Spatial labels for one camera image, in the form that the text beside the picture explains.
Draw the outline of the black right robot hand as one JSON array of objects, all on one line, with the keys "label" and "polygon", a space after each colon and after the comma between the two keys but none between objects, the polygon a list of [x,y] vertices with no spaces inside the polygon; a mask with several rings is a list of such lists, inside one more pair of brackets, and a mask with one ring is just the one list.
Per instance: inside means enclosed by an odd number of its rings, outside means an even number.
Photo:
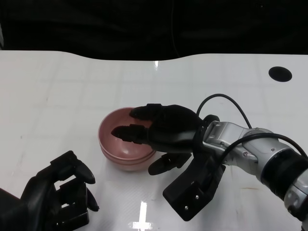
[{"label": "black right robot hand", "polygon": [[195,112],[179,105],[151,103],[132,109],[129,116],[151,121],[151,125],[148,128],[135,124],[118,126],[111,134],[123,141],[147,144],[153,150],[165,153],[148,167],[150,175],[181,168],[190,158],[195,134],[202,124]]}]

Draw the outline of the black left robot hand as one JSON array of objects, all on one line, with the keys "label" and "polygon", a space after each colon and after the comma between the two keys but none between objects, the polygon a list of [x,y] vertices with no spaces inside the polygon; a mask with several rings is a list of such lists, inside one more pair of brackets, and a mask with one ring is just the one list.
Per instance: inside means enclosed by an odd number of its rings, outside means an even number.
[{"label": "black left robot hand", "polygon": [[28,208],[29,231],[74,231],[89,223],[99,206],[87,188],[96,180],[73,151],[52,160],[27,183],[21,200]]}]

